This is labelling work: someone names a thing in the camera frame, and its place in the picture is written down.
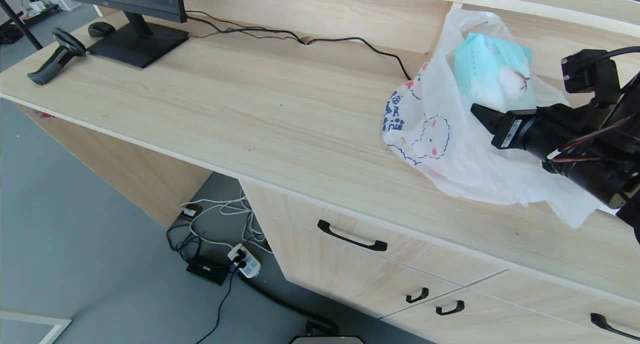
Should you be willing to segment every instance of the white frame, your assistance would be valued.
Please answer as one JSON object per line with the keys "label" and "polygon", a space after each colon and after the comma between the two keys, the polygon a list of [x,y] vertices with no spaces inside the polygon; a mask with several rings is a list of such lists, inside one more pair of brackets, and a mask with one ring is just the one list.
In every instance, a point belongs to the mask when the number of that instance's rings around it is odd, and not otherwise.
{"label": "white frame", "polygon": [[53,328],[46,333],[45,337],[40,340],[39,344],[52,344],[71,323],[71,319],[63,319],[62,317],[43,316],[30,312],[7,309],[0,309],[0,319],[53,326]]}

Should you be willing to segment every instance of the robotic arm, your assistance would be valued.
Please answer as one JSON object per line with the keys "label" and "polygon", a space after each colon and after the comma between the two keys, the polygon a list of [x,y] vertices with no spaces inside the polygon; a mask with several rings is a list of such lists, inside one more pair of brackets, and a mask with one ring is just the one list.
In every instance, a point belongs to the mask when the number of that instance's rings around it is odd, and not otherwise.
{"label": "robotic arm", "polygon": [[589,104],[564,104],[507,113],[473,104],[471,113],[493,134],[499,150],[520,149],[542,168],[572,180],[633,227],[640,243],[640,72],[620,88],[611,58],[640,47],[585,49],[562,64],[567,93],[594,93]]}

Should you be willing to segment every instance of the barcode scanner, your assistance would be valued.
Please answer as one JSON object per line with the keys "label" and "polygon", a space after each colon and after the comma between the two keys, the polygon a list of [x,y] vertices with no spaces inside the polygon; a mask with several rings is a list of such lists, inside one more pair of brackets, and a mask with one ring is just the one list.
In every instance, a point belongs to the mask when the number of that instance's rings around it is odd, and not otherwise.
{"label": "barcode scanner", "polygon": [[85,46],[68,32],[55,27],[52,34],[60,46],[37,71],[27,74],[27,77],[37,85],[50,82],[73,57],[84,57],[87,54]]}

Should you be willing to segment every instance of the white plastic bag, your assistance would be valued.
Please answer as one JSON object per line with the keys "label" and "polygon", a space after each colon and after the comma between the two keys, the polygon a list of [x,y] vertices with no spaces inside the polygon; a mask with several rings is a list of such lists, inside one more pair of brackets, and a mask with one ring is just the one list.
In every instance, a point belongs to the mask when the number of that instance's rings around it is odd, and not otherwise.
{"label": "white plastic bag", "polygon": [[[462,99],[453,73],[454,52],[468,32],[514,42],[496,14],[451,11],[431,61],[386,103],[384,142],[450,196],[525,207],[547,201],[577,228],[600,202],[569,179],[546,172],[534,155],[494,148],[492,135],[471,114],[473,103]],[[568,105],[560,91],[537,76],[532,75],[530,84],[538,107]]]}

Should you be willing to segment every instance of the tissue pack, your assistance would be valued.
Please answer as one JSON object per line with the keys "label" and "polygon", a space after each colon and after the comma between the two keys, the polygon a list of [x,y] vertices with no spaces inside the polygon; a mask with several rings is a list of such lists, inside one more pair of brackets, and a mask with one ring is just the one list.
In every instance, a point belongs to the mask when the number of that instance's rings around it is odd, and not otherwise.
{"label": "tissue pack", "polygon": [[505,113],[535,109],[530,85],[531,50],[470,32],[455,50],[455,82],[464,100]]}

